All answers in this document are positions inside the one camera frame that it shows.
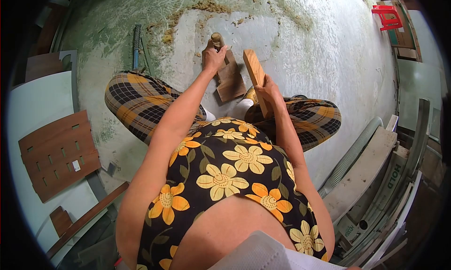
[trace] floral top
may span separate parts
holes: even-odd
[[[256,127],[229,117],[206,123],[171,156],[167,183],[146,214],[137,269],[169,269],[192,223],[234,194],[268,209],[297,251],[327,261],[312,208],[294,181],[285,151]]]

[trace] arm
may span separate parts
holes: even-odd
[[[203,54],[203,70],[166,110],[158,123],[143,163],[133,177],[121,202],[117,218],[116,243],[127,266],[136,268],[142,226],[149,204],[166,184],[171,154],[193,124],[202,96],[226,55],[227,46],[217,53],[211,40]]]
[[[269,75],[265,75],[265,80],[265,87],[255,86],[255,90],[258,91],[264,99],[269,101],[274,109],[277,145],[282,147],[290,158],[291,165],[295,171],[296,190],[306,196],[312,209],[315,211],[318,229],[324,244],[326,245],[327,255],[330,259],[335,247],[335,233],[332,220],[330,219],[329,212],[327,211],[321,196],[313,186],[312,180],[308,175],[301,142],[299,141],[296,130],[291,122],[285,101],[279,92],[279,87],[273,82]]]

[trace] white fabric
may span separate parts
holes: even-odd
[[[203,109],[204,109],[205,112],[206,112],[206,120],[205,120],[205,121],[210,122],[210,121],[216,120],[216,116],[215,116],[214,114],[212,114],[211,112],[209,112],[205,107],[203,107]]]
[[[228,116],[237,120],[245,120],[246,112],[251,106],[253,106],[253,101],[251,99],[242,99],[241,102],[232,108]]]
[[[262,231],[252,232],[231,253],[224,256],[210,270],[341,270],[346,269],[297,251],[285,248]]]

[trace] plaid pants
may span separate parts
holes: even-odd
[[[130,132],[149,144],[161,117],[180,94],[157,78],[124,71],[108,83],[105,103]],[[306,98],[285,97],[284,100],[304,151],[329,139],[340,128],[341,114],[335,104]],[[205,110],[200,106],[188,136],[206,125],[205,120]],[[274,117],[265,120],[259,104],[247,111],[245,121],[262,130],[276,144],[276,121]]]

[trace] panel with slots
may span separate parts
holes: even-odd
[[[19,147],[42,202],[101,167],[86,110],[33,131]]]

